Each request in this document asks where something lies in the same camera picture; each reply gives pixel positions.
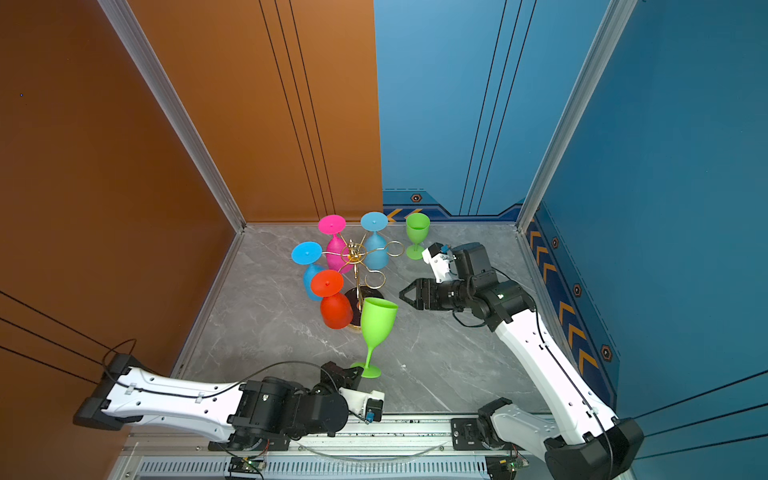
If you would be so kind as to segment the green wine glass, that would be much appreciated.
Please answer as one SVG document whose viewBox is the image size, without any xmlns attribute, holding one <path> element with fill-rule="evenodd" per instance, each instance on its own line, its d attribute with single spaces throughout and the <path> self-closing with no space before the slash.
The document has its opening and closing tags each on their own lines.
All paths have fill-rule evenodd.
<svg viewBox="0 0 768 480">
<path fill-rule="evenodd" d="M 406 233 L 411 245 L 406 249 L 406 255 L 411 260 L 421 260 L 424 247 L 422 243 L 426 240 L 431 221 L 423 213 L 415 212 L 406 218 Z"/>
<path fill-rule="evenodd" d="M 353 367 L 362 367 L 362 377 L 365 379 L 379 378 L 381 369 L 372 364 L 372 356 L 376 347 L 390 335 L 398 305 L 389 300 L 369 297 L 364 300 L 361 311 L 361 332 L 367 346 L 367 356 L 364 362 L 356 362 Z"/>
</svg>

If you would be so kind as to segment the red wine glass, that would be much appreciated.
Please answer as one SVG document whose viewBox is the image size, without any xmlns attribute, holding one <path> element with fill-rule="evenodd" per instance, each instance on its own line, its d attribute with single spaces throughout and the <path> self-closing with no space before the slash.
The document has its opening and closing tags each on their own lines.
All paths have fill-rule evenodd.
<svg viewBox="0 0 768 480">
<path fill-rule="evenodd" d="M 328 328 L 339 330 L 346 328 L 353 319 L 353 311 L 347 297 L 341 293 L 344 278 L 335 270 L 324 270 L 316 274 L 310 287 L 321 298 L 320 312 Z"/>
</svg>

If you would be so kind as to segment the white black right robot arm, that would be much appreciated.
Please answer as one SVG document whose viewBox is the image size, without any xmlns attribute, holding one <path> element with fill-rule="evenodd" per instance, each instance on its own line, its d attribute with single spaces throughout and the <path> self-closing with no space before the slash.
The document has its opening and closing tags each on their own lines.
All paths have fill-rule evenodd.
<svg viewBox="0 0 768 480">
<path fill-rule="evenodd" d="M 432 275 L 418 278 L 399 297 L 417 310 L 469 310 L 514 354 L 552 414 L 545 420 L 499 398 L 478 411 L 480 441 L 490 449 L 518 447 L 542 460 L 555 479 L 614 479 L 628 471 L 644 440 L 631 418 L 621 419 L 588 386 L 518 282 L 494 268 L 485 247 L 434 243 L 407 248 Z"/>
</svg>

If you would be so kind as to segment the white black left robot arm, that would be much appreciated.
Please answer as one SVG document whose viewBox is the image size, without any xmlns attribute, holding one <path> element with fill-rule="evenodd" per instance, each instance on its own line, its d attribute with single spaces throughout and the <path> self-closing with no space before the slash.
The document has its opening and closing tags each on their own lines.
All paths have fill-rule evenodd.
<svg viewBox="0 0 768 480">
<path fill-rule="evenodd" d="M 160 425 L 200 435 L 212 447 L 246 449 L 261 441 L 335 435 L 349 417 L 380 420 L 385 395 L 363 392 L 360 366 L 320 366 L 312 388 L 255 374 L 234 383 L 204 383 L 163 377 L 131 354 L 103 360 L 93 393 L 74 414 L 74 424 L 119 431 L 128 424 Z"/>
</svg>

